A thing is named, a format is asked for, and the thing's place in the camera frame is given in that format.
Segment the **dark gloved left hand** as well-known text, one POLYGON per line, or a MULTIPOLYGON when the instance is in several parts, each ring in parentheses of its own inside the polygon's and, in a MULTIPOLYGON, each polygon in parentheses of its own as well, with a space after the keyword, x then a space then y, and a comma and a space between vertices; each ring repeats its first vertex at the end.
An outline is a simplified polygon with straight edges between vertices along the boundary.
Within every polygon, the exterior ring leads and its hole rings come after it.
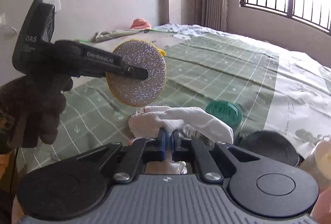
POLYGON ((1 154, 36 147, 38 141, 53 144, 66 107, 63 93, 72 87, 67 75, 23 76, 2 85, 1 154))

